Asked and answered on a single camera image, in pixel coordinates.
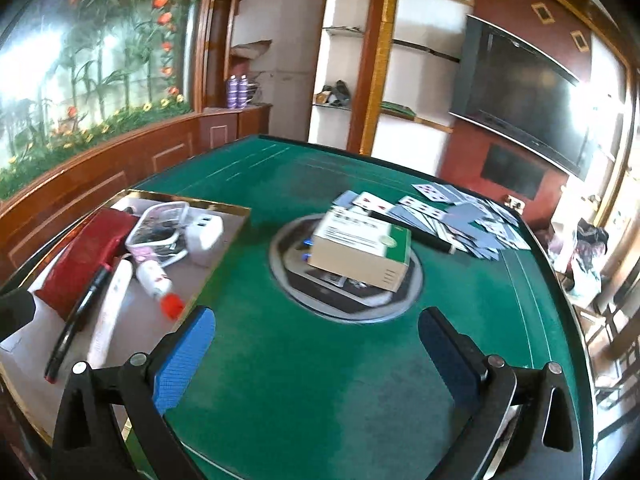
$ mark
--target red case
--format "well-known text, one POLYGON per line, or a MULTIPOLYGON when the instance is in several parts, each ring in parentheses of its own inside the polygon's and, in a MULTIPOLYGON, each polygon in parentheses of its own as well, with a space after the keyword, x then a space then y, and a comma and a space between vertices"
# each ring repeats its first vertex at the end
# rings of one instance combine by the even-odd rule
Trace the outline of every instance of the red case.
POLYGON ((66 247, 35 295, 66 320, 100 265, 111 265, 137 221, 117 209, 100 209, 66 247))

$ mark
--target wooden wainscoting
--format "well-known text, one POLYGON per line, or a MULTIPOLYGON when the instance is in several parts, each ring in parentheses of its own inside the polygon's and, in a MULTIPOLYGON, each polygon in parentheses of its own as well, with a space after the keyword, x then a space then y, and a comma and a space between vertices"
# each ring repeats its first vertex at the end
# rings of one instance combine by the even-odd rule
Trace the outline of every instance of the wooden wainscoting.
POLYGON ((269 110, 265 106, 183 115, 111 139, 43 174, 0 205, 0 283, 120 190, 236 140, 239 123, 245 135, 266 134, 269 110), (248 112, 247 125, 240 118, 248 112), (266 120, 254 118, 264 115, 266 120))

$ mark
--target metal screw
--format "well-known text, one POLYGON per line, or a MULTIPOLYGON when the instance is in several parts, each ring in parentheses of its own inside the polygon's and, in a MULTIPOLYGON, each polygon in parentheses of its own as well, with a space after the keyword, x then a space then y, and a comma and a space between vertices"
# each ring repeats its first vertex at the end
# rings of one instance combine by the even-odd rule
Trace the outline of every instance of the metal screw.
POLYGON ((551 361, 548 364, 549 371, 553 374, 560 375, 562 373, 562 367, 555 361, 551 361))
POLYGON ((504 366, 504 359, 499 355, 490 355, 487 360, 489 361, 489 365, 494 368, 502 368, 504 366))
POLYGON ((133 354, 129 362, 134 366, 142 366, 146 363, 146 355, 144 354, 133 354))
POLYGON ((84 373, 85 370, 86 370, 86 363, 84 361, 80 361, 79 363, 74 364, 74 367, 72 368, 73 373, 77 375, 84 373))

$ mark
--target red wall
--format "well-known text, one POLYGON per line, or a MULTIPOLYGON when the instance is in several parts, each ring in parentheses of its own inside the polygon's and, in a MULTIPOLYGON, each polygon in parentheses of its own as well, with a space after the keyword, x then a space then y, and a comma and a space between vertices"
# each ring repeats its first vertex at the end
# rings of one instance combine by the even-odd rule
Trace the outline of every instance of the red wall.
MULTIPOLYGON (((508 30, 533 44, 561 63, 578 78, 588 82, 591 76, 591 50, 580 52, 571 32, 581 30, 591 47, 591 31, 555 0, 475 0, 473 14, 508 30), (531 8, 543 2, 555 23, 543 25, 531 8)), ((439 176, 459 186, 484 194, 498 202, 510 194, 526 204, 524 219, 533 229, 546 227, 558 206, 560 187, 568 175, 535 153, 488 130, 457 120, 443 157, 439 176), (480 177, 491 143, 505 146, 519 156, 545 168, 545 176, 534 200, 480 177)))

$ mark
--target small box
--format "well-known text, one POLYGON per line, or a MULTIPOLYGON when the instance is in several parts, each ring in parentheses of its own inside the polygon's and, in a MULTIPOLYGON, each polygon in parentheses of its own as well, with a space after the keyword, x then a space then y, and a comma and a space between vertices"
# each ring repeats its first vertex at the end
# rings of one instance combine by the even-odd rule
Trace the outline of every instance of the small box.
POLYGON ((395 292, 409 266, 411 233, 341 207, 329 209, 312 236, 308 263, 395 292))

